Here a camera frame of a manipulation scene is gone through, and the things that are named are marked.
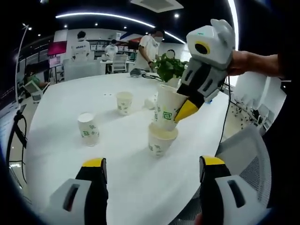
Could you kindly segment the person's right hand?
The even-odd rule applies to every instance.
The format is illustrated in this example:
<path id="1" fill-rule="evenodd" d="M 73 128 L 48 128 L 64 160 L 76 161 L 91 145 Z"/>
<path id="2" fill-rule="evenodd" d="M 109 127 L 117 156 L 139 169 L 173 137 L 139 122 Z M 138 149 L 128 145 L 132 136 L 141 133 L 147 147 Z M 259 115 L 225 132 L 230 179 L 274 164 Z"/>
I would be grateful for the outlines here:
<path id="1" fill-rule="evenodd" d="M 247 51 L 236 51 L 232 52 L 232 60 L 227 68 L 228 76 L 241 75 L 250 70 L 250 59 L 251 53 Z"/>

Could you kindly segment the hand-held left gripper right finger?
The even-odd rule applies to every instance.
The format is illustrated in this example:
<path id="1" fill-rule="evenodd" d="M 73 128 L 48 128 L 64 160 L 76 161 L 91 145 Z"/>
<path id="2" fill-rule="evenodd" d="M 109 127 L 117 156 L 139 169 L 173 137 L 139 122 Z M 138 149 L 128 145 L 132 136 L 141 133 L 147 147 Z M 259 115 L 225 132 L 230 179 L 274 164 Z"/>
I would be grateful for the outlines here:
<path id="1" fill-rule="evenodd" d="M 200 203 L 204 225 L 246 225 L 255 205 L 255 189 L 231 175 L 224 161 L 201 156 Z"/>

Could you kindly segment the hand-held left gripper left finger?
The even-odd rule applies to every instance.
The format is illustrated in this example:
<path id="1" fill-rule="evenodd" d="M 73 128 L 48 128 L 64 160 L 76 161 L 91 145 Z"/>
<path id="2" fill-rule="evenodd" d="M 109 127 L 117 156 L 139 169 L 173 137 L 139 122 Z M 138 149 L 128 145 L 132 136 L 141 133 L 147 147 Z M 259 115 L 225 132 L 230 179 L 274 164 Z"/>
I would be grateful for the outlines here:
<path id="1" fill-rule="evenodd" d="M 83 163 L 49 200 L 50 225 L 106 225 L 108 201 L 106 159 Z"/>

